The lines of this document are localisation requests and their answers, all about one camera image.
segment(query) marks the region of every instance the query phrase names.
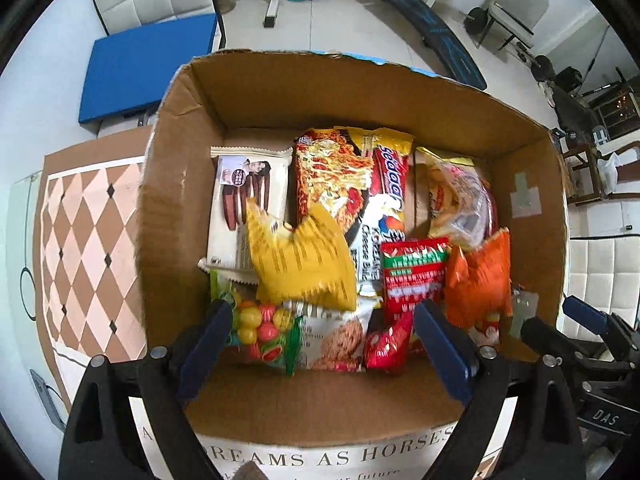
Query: gray chair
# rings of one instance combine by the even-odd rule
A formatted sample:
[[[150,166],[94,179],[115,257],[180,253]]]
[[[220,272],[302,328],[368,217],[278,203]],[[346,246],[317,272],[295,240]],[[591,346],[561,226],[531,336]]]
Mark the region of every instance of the gray chair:
[[[514,38],[518,38],[527,48],[532,48],[531,29],[540,21],[548,7],[549,0],[489,0],[489,22],[482,32],[478,46],[484,41],[492,25],[497,22],[510,34],[498,50],[504,49]]]

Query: yellow candy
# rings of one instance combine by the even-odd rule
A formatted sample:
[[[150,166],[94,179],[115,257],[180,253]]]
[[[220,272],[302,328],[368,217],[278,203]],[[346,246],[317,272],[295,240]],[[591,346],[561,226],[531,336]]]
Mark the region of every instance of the yellow candy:
[[[237,332],[238,339],[243,345],[252,345],[258,341],[258,334],[255,328],[241,326]]]
[[[293,325],[293,316],[286,308],[279,308],[273,313],[273,324],[281,332],[288,332]]]
[[[262,324],[262,311],[256,306],[248,306],[240,311],[240,326],[258,328]]]

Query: cream-colored snack package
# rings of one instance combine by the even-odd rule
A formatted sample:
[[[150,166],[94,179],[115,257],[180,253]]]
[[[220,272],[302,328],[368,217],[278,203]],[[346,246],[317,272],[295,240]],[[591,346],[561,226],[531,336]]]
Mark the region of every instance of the cream-colored snack package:
[[[287,201],[289,165],[293,150],[212,148],[218,171],[213,188],[206,267],[221,269],[225,277],[257,283],[249,255],[246,199],[282,218]]]

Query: orange snack bag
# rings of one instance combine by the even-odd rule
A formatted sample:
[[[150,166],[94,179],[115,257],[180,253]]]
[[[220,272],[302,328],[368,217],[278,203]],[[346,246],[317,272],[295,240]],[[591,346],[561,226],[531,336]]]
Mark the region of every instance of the orange snack bag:
[[[473,252],[453,248],[444,286],[449,322],[468,330],[494,311],[512,316],[510,272],[508,229],[500,229]]]

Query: cardboard box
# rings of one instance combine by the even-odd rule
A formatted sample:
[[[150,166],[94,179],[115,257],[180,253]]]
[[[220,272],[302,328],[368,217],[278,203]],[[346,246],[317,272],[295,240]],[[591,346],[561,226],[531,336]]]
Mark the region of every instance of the cardboard box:
[[[404,66],[224,51],[175,75],[148,147],[138,265],[150,348],[171,344],[203,319],[208,304],[208,277],[196,263],[207,249],[216,173],[210,146],[284,149],[307,128],[334,124],[388,126],[415,136],[415,145],[480,159],[500,225],[511,232],[511,279],[539,295],[538,315],[555,324],[567,233],[561,170],[546,128],[484,92]],[[415,218],[407,216],[411,231]],[[508,336],[503,349],[536,357]],[[200,435],[295,448],[398,438],[449,424],[461,412],[427,360],[398,378],[305,371],[285,378],[268,367],[220,365],[187,408]]]

